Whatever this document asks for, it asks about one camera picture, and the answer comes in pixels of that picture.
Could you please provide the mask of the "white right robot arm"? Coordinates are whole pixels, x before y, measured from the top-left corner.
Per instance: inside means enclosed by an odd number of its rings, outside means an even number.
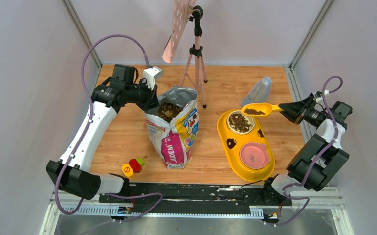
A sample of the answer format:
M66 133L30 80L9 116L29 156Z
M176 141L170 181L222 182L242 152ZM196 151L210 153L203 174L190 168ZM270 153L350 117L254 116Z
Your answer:
M320 111L315 108L319 100L317 92L301 101L279 104L281 114L289 121L305 121L316 128L316 133L291 160L287 174L265 180L259 194L264 203L280 204L299 189L320 191L349 159L341 146L341 137L347 130L345 120L352 114L352 107L337 101Z

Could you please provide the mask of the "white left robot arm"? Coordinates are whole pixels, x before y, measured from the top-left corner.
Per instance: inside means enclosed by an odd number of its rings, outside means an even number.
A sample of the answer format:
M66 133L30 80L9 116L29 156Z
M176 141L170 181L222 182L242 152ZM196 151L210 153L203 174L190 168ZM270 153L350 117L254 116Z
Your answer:
M148 113L159 108L156 81L163 75L157 66L146 68L139 82L137 68L114 65L112 76L92 92L85 119L67 150L58 161L50 160L46 171L58 189L90 200L97 194L111 193L118 202L126 202L131 189L121 176L95 175L89 172L95 151L110 123L127 103L135 103Z

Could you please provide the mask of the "yellow plastic scoop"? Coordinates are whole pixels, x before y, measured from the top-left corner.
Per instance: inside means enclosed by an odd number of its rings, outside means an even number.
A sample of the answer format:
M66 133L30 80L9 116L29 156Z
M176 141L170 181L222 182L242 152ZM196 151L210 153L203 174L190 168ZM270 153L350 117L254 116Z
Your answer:
M246 116L251 117L266 117L269 116L273 112L281 112L283 111L279 105L273 105L267 102L262 103L250 103L244 105L241 108L241 113Z

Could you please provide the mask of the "pet food bag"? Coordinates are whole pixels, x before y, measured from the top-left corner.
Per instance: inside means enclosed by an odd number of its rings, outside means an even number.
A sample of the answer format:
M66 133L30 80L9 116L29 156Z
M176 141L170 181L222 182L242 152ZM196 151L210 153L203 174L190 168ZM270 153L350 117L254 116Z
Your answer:
M149 138L167 169L183 169L199 130L198 92L174 86L145 113Z

